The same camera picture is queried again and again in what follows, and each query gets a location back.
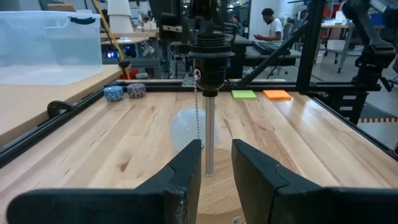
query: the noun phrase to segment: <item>keyboard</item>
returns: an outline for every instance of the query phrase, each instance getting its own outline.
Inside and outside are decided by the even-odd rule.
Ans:
[[[279,48],[279,46],[276,44],[264,42],[254,42],[253,47],[262,55],[270,55]],[[290,51],[287,50],[284,55],[290,55]]]

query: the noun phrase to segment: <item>screw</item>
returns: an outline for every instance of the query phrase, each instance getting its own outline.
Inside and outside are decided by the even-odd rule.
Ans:
[[[236,217],[232,220],[232,224],[241,224],[241,217]]]

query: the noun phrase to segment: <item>metal rod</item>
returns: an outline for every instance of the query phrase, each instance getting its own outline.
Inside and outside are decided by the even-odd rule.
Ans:
[[[206,176],[214,175],[214,116],[215,97],[205,97],[206,100]]]
[[[308,4],[306,20],[309,29],[305,32],[303,51],[297,72],[296,87],[299,91],[305,91],[310,86],[313,62],[317,56],[315,55],[317,53],[316,43],[319,41],[325,4],[326,0],[311,0]]]

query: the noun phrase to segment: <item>pull chain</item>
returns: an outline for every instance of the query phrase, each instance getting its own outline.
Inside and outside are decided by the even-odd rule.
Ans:
[[[195,93],[195,116],[197,120],[197,139],[200,139],[200,128],[199,128],[199,104],[198,104],[198,85],[197,81],[200,79],[200,71],[199,69],[195,69],[193,71],[193,77],[195,82],[193,84],[193,92]]]

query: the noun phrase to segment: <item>orange sticky note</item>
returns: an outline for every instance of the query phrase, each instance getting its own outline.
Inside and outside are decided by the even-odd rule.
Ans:
[[[290,100],[292,97],[285,90],[263,90],[270,100]]]

